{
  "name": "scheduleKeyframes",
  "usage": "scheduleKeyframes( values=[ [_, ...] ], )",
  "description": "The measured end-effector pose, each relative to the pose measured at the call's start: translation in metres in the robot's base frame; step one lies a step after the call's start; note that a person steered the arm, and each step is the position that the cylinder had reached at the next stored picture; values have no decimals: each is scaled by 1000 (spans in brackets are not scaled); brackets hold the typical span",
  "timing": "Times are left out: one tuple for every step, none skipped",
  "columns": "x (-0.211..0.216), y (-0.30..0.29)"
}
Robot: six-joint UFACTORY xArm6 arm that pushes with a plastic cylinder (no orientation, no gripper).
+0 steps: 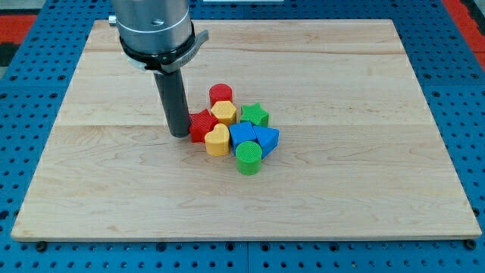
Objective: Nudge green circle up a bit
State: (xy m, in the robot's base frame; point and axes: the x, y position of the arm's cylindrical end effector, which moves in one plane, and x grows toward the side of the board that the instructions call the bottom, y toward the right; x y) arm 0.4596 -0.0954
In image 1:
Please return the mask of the black clamp ring mount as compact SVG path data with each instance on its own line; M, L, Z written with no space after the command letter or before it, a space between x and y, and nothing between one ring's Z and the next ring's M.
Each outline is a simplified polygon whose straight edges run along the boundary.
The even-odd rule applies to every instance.
M163 53L141 53L130 48L121 36L119 40L127 60L132 66L141 71L170 74L193 60L202 45L209 40L209 31L203 30L195 34L195 27L192 25L192 34L187 41L179 47Z

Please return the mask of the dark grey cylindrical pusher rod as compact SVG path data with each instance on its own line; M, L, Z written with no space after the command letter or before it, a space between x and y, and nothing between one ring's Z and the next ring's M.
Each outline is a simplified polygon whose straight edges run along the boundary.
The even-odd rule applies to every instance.
M190 117L180 70L169 74L154 74L161 104L173 137L182 138L189 134Z

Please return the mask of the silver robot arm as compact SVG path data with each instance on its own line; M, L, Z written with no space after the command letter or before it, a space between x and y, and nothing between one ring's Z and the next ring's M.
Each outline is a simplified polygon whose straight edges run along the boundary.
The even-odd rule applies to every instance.
M186 0L112 0L121 47L127 60L153 73L172 136L189 135L191 120L181 68L209 39L196 32Z

